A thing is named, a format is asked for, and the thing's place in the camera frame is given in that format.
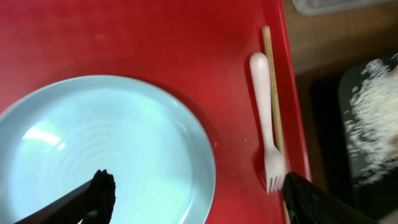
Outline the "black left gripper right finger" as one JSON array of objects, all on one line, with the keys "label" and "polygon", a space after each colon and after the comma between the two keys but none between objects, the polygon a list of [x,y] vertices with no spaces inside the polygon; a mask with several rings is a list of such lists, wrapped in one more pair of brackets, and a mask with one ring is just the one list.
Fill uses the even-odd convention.
[{"label": "black left gripper right finger", "polygon": [[291,224],[377,224],[295,172],[286,174],[282,197]]}]

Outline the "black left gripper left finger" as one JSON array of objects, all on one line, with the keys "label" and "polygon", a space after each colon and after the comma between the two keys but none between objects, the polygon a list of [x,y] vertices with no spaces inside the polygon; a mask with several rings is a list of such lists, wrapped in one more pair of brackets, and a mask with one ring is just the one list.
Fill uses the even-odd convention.
[{"label": "black left gripper left finger", "polygon": [[116,183],[107,170],[17,224],[110,224],[116,202]]}]

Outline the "light blue plate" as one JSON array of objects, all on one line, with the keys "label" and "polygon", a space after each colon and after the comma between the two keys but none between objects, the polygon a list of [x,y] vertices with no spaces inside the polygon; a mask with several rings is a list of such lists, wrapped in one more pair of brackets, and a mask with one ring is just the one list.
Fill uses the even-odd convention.
[{"label": "light blue plate", "polygon": [[107,170],[112,223],[204,223],[215,194],[210,140],[176,97],[111,75],[63,80],[1,114],[1,222],[15,223]]}]

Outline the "white plastic fork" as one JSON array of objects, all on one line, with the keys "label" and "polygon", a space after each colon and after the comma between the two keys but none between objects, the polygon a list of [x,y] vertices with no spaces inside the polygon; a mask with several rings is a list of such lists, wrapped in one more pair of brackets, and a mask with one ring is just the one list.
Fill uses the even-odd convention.
[{"label": "white plastic fork", "polygon": [[266,192],[270,194],[282,189],[285,160],[274,143],[269,62],[264,53],[256,52],[250,56],[249,66],[264,143]]}]

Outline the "wooden chopstick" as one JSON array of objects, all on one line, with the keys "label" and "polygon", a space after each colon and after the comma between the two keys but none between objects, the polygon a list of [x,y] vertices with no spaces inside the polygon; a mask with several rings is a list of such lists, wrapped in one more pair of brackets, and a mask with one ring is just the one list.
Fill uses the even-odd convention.
[{"label": "wooden chopstick", "polygon": [[285,157],[285,143],[284,143],[284,134],[282,129],[282,121],[280,117],[280,106],[279,106],[279,96],[277,90],[277,81],[275,75],[275,65],[274,65],[274,54],[272,48],[272,38],[271,38],[271,29],[269,26],[264,26],[262,28],[262,36],[264,43],[264,52],[269,61],[269,71],[270,71],[270,81],[271,81],[271,102],[272,102],[272,117],[273,117],[273,125],[275,131],[275,140],[276,146],[278,150],[281,152],[282,157],[285,162],[285,173],[282,175],[282,179],[280,180],[280,186],[283,186],[284,177],[286,172],[288,171],[288,163]]}]

